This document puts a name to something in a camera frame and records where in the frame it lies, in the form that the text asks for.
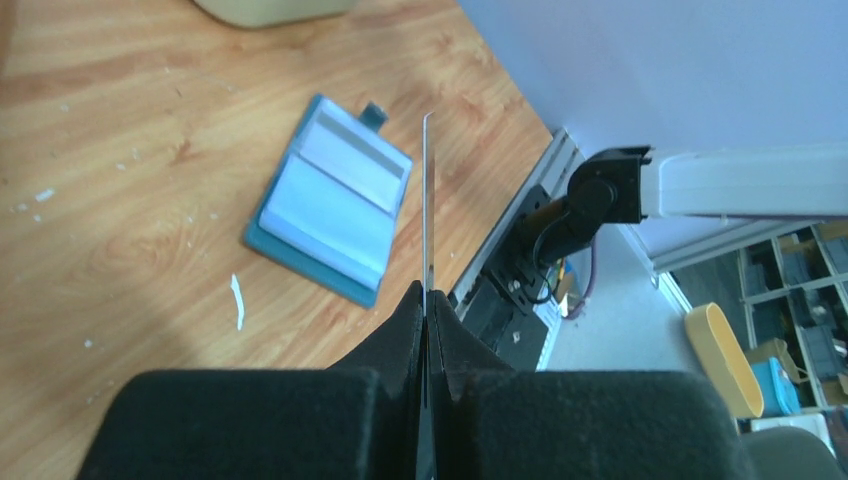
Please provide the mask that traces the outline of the beige oval card tray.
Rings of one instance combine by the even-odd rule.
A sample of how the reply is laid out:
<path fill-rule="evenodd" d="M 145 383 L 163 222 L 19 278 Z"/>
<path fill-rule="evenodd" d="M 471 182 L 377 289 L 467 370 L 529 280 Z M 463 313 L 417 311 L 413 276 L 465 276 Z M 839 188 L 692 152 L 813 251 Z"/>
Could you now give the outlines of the beige oval card tray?
<path fill-rule="evenodd" d="M 194 0 L 217 20 L 239 28 L 260 29 L 280 24 L 342 15 L 356 0 Z"/>

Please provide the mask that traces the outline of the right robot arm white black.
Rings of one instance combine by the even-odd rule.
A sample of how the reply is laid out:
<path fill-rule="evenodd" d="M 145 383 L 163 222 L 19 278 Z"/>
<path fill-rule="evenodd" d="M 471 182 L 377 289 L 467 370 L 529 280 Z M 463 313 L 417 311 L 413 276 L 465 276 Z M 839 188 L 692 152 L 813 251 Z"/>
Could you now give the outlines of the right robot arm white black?
<path fill-rule="evenodd" d="M 522 216 L 517 237 L 535 267 L 587 248 L 607 224 L 647 218 L 844 219 L 847 145 L 658 153 L 602 150 L 582 162 L 564 196 Z"/>

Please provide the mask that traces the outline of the blue leather card holder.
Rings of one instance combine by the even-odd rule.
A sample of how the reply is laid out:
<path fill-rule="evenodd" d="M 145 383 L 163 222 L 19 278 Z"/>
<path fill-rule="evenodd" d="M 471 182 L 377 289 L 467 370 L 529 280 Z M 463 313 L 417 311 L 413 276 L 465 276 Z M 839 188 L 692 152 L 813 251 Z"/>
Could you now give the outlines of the blue leather card holder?
<path fill-rule="evenodd" d="M 314 95 L 243 236 L 364 308 L 376 304 L 414 166 L 380 135 L 387 119 L 374 103 L 354 115 Z"/>

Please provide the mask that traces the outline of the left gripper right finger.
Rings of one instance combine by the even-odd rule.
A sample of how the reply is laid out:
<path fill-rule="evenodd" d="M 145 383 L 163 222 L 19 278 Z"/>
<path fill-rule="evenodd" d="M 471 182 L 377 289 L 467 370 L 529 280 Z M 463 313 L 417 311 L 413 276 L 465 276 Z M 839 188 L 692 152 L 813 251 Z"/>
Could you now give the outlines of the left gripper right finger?
<path fill-rule="evenodd" d="M 723 401 L 682 371 L 520 371 L 427 296 L 439 479 L 751 479 Z"/>

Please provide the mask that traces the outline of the black VIP credit card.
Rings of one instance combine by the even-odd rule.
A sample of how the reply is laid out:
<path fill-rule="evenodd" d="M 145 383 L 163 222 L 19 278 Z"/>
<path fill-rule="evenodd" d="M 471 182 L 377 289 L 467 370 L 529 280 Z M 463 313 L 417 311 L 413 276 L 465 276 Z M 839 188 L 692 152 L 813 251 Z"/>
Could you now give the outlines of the black VIP credit card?
<path fill-rule="evenodd" d="M 424 314 L 430 312 L 429 292 L 434 283 L 434 223 L 435 223 L 435 150 L 431 146 L 431 117 L 422 119 L 422 285 Z"/>

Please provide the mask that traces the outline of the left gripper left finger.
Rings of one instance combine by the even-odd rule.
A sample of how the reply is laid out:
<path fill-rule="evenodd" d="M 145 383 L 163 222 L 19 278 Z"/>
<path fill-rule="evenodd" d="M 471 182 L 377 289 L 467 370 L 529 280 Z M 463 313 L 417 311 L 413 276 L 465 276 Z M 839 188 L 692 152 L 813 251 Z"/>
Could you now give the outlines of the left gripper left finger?
<path fill-rule="evenodd" d="M 423 287 L 325 369 L 154 370 L 117 393 L 81 479 L 412 479 Z"/>

